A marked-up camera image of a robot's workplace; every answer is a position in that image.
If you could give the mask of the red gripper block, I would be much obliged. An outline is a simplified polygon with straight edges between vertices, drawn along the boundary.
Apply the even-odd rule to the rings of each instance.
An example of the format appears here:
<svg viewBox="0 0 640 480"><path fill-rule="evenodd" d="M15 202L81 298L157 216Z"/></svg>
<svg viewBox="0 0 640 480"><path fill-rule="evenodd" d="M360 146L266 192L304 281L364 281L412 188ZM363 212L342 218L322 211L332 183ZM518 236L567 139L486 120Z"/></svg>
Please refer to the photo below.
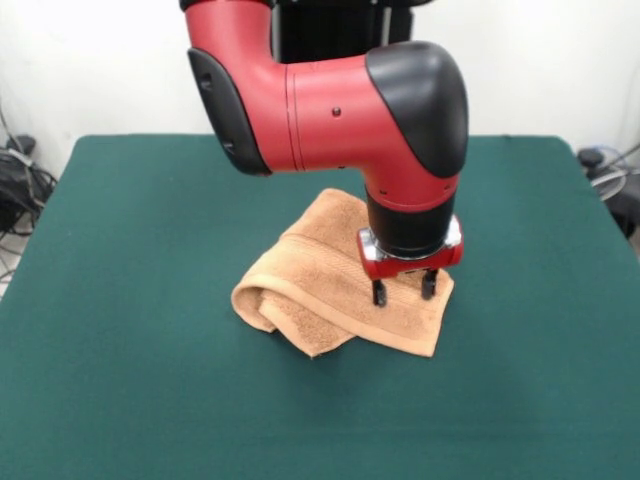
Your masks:
<svg viewBox="0 0 640 480"><path fill-rule="evenodd" d="M432 299L436 294L438 269L460 263L464 254L464 237L459 220L452 219L442 246L430 255L415 258L391 255L378 245L369 227L358 231L357 246L364 272L373 280L373 304L386 306L387 289L382 280L419 270L426 270L421 281L421 296L424 300Z"/></svg>

